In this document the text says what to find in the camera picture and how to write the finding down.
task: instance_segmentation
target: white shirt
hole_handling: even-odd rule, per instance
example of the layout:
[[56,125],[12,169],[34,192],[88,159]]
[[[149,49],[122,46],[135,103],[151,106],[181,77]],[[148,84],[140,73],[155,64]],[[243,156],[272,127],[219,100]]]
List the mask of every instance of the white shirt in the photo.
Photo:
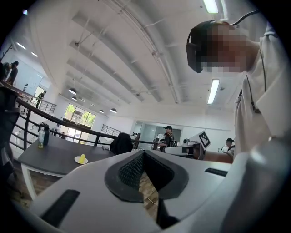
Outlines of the white shirt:
[[221,149],[221,152],[222,152],[222,153],[227,152],[228,148],[229,148],[229,147],[223,147],[223,148]]
[[[289,59],[279,38],[270,27],[267,28],[265,36],[260,39],[260,50],[266,72],[266,89],[268,90],[278,76],[282,77],[282,67],[289,66]],[[283,76],[287,78],[290,75],[289,69],[285,69],[284,72]],[[254,66],[246,75],[249,78],[253,101],[256,106],[256,102],[265,93],[264,71],[260,52],[258,52]],[[235,129],[236,146],[226,152],[233,157],[238,153],[250,151],[257,144],[267,142],[271,136],[263,115],[253,111],[250,88],[246,77],[242,83],[242,94],[236,100]]]

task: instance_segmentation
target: plastic bottle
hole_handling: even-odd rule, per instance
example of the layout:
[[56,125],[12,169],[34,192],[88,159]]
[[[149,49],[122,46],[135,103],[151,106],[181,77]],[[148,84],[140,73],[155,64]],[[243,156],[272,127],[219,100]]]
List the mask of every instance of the plastic bottle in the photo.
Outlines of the plastic bottle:
[[44,147],[45,147],[49,142],[50,127],[47,124],[43,124],[43,127],[44,127],[44,132],[45,132],[45,138],[44,138]]
[[38,148],[44,148],[45,131],[42,129],[38,132]]

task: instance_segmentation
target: cap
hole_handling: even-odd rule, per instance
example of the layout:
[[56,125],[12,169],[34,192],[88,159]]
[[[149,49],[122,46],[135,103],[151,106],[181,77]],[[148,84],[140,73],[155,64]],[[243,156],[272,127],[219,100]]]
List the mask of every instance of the cap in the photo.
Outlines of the cap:
[[164,129],[171,129],[172,130],[172,127],[171,126],[167,126],[167,127],[164,127]]

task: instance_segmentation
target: ceiling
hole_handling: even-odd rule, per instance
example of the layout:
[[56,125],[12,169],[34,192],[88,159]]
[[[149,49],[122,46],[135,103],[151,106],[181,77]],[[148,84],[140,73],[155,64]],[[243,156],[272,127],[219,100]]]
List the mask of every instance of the ceiling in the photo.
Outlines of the ceiling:
[[[185,52],[191,28],[201,21],[234,22],[252,9],[242,0],[216,2],[218,14],[207,13],[202,0],[42,1],[11,38],[38,54],[61,95],[71,98],[68,89],[75,87],[85,100],[80,105],[94,104],[105,114],[133,103],[209,108],[213,78],[220,87],[211,107],[232,109],[243,76],[197,74]],[[251,17],[240,26],[258,41],[263,21]]]

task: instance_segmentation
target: wooden floor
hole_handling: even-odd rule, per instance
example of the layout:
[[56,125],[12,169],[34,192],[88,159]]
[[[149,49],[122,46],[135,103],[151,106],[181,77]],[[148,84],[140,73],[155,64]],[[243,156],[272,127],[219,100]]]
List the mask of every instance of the wooden floor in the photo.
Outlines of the wooden floor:
[[[14,162],[15,173],[17,174],[17,180],[14,187],[18,188],[23,193],[23,198],[20,198],[20,194],[17,192],[10,192],[11,199],[16,200],[21,203],[24,207],[29,207],[31,203],[31,197],[28,193],[27,187],[25,185],[21,165],[18,162]],[[39,195],[42,191],[57,182],[60,177],[54,177],[49,175],[44,175],[42,173],[30,171],[31,179],[35,192]],[[144,172],[140,179],[139,191],[144,195],[144,207],[149,213],[149,215],[155,220],[157,215],[158,207],[158,192],[151,183],[147,174]]]

